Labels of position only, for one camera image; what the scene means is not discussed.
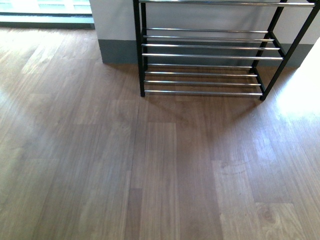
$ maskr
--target black metal frame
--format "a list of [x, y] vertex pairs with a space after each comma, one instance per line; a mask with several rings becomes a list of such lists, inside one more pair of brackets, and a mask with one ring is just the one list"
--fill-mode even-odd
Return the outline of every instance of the black metal frame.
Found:
[[[301, 39], [305, 35], [306, 31], [308, 30], [309, 26], [311, 25], [312, 21], [316, 17], [317, 13], [320, 10], [320, 0], [307, 0], [309, 3], [290, 3], [287, 2], [288, 0], [280, 0], [280, 2], [240, 2], [240, 1], [191, 1], [191, 0], [133, 0], [133, 9], [134, 9], [134, 22], [135, 22], [135, 35], [136, 35], [136, 49], [137, 49], [137, 59], [138, 59], [138, 71], [139, 71], [139, 83], [140, 83], [140, 95], [144, 97], [146, 92], [148, 93], [163, 93], [163, 94], [183, 94], [183, 95], [222, 95], [222, 96], [260, 96], [260, 100], [264, 101], [268, 96], [270, 90], [276, 83], [277, 79], [279, 78], [281, 72], [283, 71], [284, 67], [288, 63], [290, 57], [294, 53], [295, 49], [297, 48], [298, 44], [300, 43]], [[146, 3], [175, 3], [175, 4], [204, 4], [204, 5], [236, 5], [236, 6], [277, 6], [277, 9], [273, 15], [273, 18], [270, 22], [270, 25], [267, 31], [237, 31], [237, 30], [205, 30], [205, 29], [180, 29], [180, 28], [148, 28], [147, 27], [147, 15], [146, 15]], [[293, 41], [292, 45], [290, 46], [287, 53], [281, 46], [280, 42], [278, 41], [276, 35], [274, 34], [275, 26], [278, 23], [278, 20], [283, 12], [285, 7], [310, 7], [312, 8], [309, 16], [307, 17], [306, 21], [304, 22], [302, 28], [300, 29], [299, 33], [297, 34], [295, 40]], [[180, 36], [150, 36], [147, 35], [148, 30], [167, 30], [167, 31], [190, 31], [190, 32], [223, 32], [223, 33], [265, 33], [263, 39], [242, 39], [242, 38], [203, 38], [204, 40], [223, 40], [223, 41], [230, 41], [234, 42], [237, 41], [244, 41], [244, 42], [257, 42], [260, 41], [260, 47], [254, 48], [246, 48], [246, 47], [231, 47], [231, 49], [238, 49], [238, 50], [252, 50], [258, 49], [255, 57], [250, 56], [221, 56], [221, 55], [196, 55], [196, 54], [157, 54], [157, 53], [148, 53], [148, 48], [152, 46], [152, 44], [148, 44], [148, 38], [169, 38], [169, 39], [201, 39], [194, 38], [194, 37], [180, 37]], [[268, 42], [272, 42], [275, 48], [266, 48]], [[210, 46], [201, 46], [201, 45], [178, 45], [178, 44], [163, 44], [158, 45], [157, 47], [170, 47], [170, 48], [212, 48]], [[262, 57], [263, 53], [267, 50], [277, 50], [280, 57]], [[251, 66], [248, 66], [249, 73], [251, 75], [246, 75], [247, 77], [255, 77], [257, 83], [248, 83], [248, 84], [233, 84], [233, 83], [210, 83], [210, 82], [196, 82], [196, 81], [150, 81], [145, 80], [146, 74], [156, 74], [156, 75], [199, 75], [194, 73], [188, 72], [152, 72], [148, 71], [149, 65], [158, 65], [158, 66], [199, 66], [199, 65], [183, 65], [183, 64], [148, 64], [148, 57], [175, 57], [175, 58], [212, 58], [212, 59], [250, 59], [253, 60]], [[260, 77], [259, 71], [257, 69], [257, 65], [260, 60], [281, 60], [279, 67], [277, 68], [274, 76], [272, 77], [268, 86], [264, 86], [263, 81]], [[224, 67], [224, 68], [237, 68], [237, 66], [207, 66], [202, 65], [201, 67]], [[233, 74], [214, 74], [214, 73], [203, 73], [202, 75], [207, 76], [225, 76], [225, 77], [236, 77]], [[244, 86], [244, 87], [253, 87], [259, 86], [261, 93], [253, 92], [253, 93], [234, 93], [234, 92], [202, 92], [202, 91], [168, 91], [168, 90], [145, 90], [145, 84], [162, 84], [162, 85], [201, 85], [203, 86]]]

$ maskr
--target floor plank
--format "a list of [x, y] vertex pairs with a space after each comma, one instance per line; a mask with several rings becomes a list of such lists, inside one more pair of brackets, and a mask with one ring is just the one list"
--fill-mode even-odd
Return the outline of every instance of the floor plank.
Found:
[[264, 102], [142, 98], [96, 31], [0, 27], [0, 239], [318, 240], [319, 53]]
[[0, 239], [33, 238], [58, 162], [0, 159]]
[[212, 161], [223, 239], [264, 240], [245, 164]]
[[256, 204], [264, 240], [305, 240], [306, 237], [292, 203]]
[[180, 239], [177, 185], [177, 132], [174, 123], [149, 123], [147, 129], [141, 240]]
[[177, 175], [181, 239], [220, 240], [218, 197], [201, 102], [178, 102]]

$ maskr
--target metal shoe rack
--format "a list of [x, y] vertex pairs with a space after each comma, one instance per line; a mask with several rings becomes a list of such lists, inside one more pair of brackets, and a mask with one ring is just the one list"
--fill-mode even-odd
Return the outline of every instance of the metal shoe rack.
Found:
[[[147, 6], [149, 4], [188, 4], [188, 5], [211, 5], [211, 6], [257, 6], [276, 7], [276, 11], [267, 30], [220, 30], [220, 29], [185, 29], [185, 28], [162, 28], [159, 26], [147, 25]], [[310, 14], [297, 34], [291, 47], [286, 52], [274, 34], [275, 26], [284, 8], [311, 8]], [[176, 95], [218, 95], [218, 96], [244, 96], [259, 97], [264, 101], [274, 86], [282, 70], [288, 63], [299, 42], [305, 35], [312, 21], [320, 10], [320, 0], [307, 0], [306, 2], [258, 2], [258, 1], [194, 1], [194, 0], [133, 0], [136, 48], [138, 58], [140, 94], [176, 94]], [[168, 35], [154, 35], [153, 33], [172, 33]], [[177, 33], [191, 33], [191, 36], [181, 36]], [[259, 38], [230, 38], [230, 37], [207, 37], [195, 36], [194, 33], [210, 34], [263, 34]], [[221, 54], [194, 54], [186, 53], [188, 50], [212, 51], [219, 53], [223, 50], [247, 52], [247, 55], [221, 55]], [[278, 56], [265, 56], [269, 51], [277, 52]], [[250, 61], [247, 65], [219, 65], [219, 64], [185, 64], [183, 60], [200, 61], [205, 59], [210, 63], [227, 61]], [[279, 61], [276, 70], [269, 84], [265, 87], [260, 77], [257, 65], [259, 61]], [[238, 82], [238, 79], [245, 79], [245, 82]], [[164, 89], [147, 89], [147, 87], [162, 86]], [[197, 87], [210, 87], [223, 89], [223, 91], [195, 90]]]

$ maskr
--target glass door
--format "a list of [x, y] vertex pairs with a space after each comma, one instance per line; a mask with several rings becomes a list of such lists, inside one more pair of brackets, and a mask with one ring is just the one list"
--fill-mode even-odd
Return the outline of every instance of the glass door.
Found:
[[0, 0], [0, 12], [30, 14], [91, 14], [89, 0]]

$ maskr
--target wood grain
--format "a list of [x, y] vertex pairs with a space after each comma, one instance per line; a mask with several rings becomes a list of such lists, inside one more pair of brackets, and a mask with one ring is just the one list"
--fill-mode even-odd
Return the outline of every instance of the wood grain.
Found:
[[212, 161], [223, 239], [263, 240], [245, 164]]
[[265, 240], [305, 240], [292, 203], [256, 204]]
[[0, 159], [0, 239], [33, 238], [58, 162]]
[[316, 240], [320, 236], [320, 177], [313, 161], [318, 158], [309, 157], [299, 145], [277, 142], [273, 148], [282, 156], [285, 183], [305, 237]]
[[141, 206], [141, 240], [180, 239], [175, 123], [149, 123]]
[[139, 240], [141, 224], [142, 189], [131, 188], [125, 224], [125, 240]]
[[1, 240], [319, 239], [320, 41], [264, 102], [142, 98], [94, 30], [0, 27], [0, 53]]
[[201, 102], [177, 102], [177, 175], [181, 239], [220, 240], [218, 197]]

